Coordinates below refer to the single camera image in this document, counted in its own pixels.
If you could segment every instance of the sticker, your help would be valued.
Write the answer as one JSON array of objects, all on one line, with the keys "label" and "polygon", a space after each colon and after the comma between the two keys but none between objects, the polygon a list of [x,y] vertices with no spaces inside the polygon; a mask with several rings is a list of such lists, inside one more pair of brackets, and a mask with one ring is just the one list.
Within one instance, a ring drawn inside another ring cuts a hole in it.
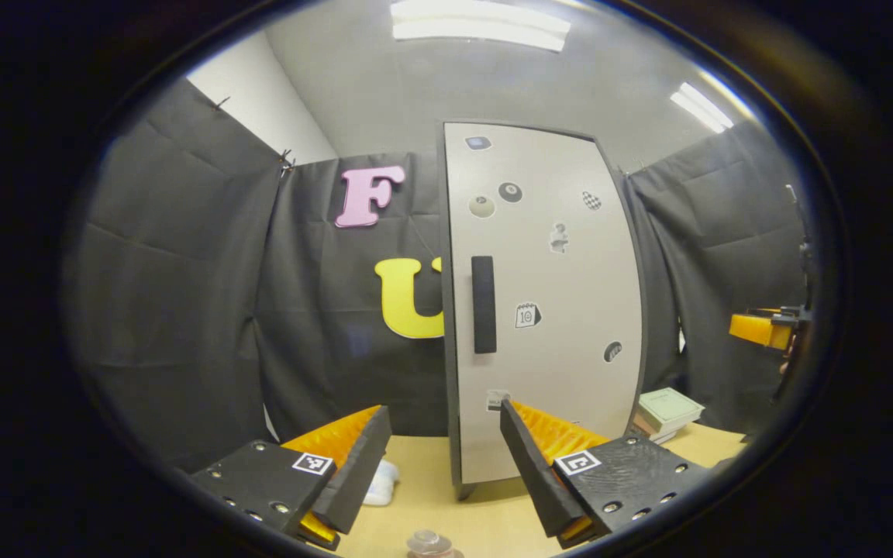
[{"label": "sticker", "polygon": [[543,320],[540,314],[540,308],[536,306],[534,301],[520,304],[515,308],[515,326],[517,329],[532,328]]},{"label": "sticker", "polygon": [[502,200],[509,202],[509,204],[515,204],[518,200],[522,200],[522,189],[516,186],[516,184],[507,181],[507,183],[498,187],[498,195],[501,195]]},{"label": "sticker", "polygon": [[312,453],[302,453],[292,469],[304,470],[306,473],[323,474],[329,469],[329,464],[333,462],[332,458],[324,456],[313,456]]},{"label": "sticker", "polygon": [[474,151],[482,151],[491,147],[491,142],[484,136],[467,138],[464,141],[467,142],[467,147],[474,149]]},{"label": "sticker", "polygon": [[564,473],[567,473],[567,476],[571,477],[574,476],[574,474],[584,473],[588,469],[594,469],[595,467],[602,465],[602,462],[595,459],[595,456],[592,456],[591,453],[585,449],[584,452],[571,453],[570,456],[562,456],[560,459],[557,459],[557,465],[560,465],[560,468],[564,470]]},{"label": "sticker", "polygon": [[489,389],[488,390],[488,410],[502,410],[502,402],[505,399],[511,399],[512,396],[505,389]]},{"label": "sticker", "polygon": [[614,342],[609,343],[609,346],[605,348],[605,362],[611,363],[612,358],[615,358],[618,353],[622,353],[622,343],[614,340]]},{"label": "sticker", "polygon": [[567,244],[570,243],[570,238],[567,237],[567,227],[562,222],[554,223],[553,230],[550,232],[550,252],[566,254]]},{"label": "sticker", "polygon": [[468,208],[471,208],[475,218],[488,219],[490,216],[495,215],[495,202],[484,195],[478,195],[477,198],[471,200]]},{"label": "sticker", "polygon": [[588,206],[588,209],[591,209],[593,212],[598,211],[602,207],[602,199],[597,195],[593,195],[590,191],[582,191],[581,198],[584,200],[584,204]]}]

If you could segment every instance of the wooden table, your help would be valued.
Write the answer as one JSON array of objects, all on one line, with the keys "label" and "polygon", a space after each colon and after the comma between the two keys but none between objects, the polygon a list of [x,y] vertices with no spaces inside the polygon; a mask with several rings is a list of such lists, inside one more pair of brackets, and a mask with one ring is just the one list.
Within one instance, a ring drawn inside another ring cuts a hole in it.
[{"label": "wooden table", "polygon": [[[735,456],[742,434],[688,424],[664,447],[703,467]],[[556,538],[543,527],[522,479],[479,485],[466,501],[453,497],[447,438],[392,436],[386,460],[398,466],[399,484],[390,505],[363,506],[337,553],[347,557],[404,558],[405,541],[432,529],[453,541],[465,558],[560,554]]]}]

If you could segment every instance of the white wall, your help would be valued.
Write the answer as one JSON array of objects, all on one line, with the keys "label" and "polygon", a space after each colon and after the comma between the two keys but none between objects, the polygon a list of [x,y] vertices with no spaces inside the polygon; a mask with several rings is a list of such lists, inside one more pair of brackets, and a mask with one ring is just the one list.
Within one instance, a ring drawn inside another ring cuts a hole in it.
[{"label": "white wall", "polygon": [[188,75],[213,102],[298,165],[336,158],[336,151],[284,75],[264,32],[249,36]]}]

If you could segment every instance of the calendar sticker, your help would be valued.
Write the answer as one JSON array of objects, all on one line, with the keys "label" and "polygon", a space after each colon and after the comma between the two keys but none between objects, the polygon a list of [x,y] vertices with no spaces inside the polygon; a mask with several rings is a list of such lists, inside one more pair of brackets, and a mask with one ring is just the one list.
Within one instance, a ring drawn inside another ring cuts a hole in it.
[{"label": "calendar sticker", "polygon": [[532,328],[539,324],[540,320],[543,320],[543,315],[540,314],[540,308],[534,301],[528,301],[515,308],[515,328],[517,329]]}]

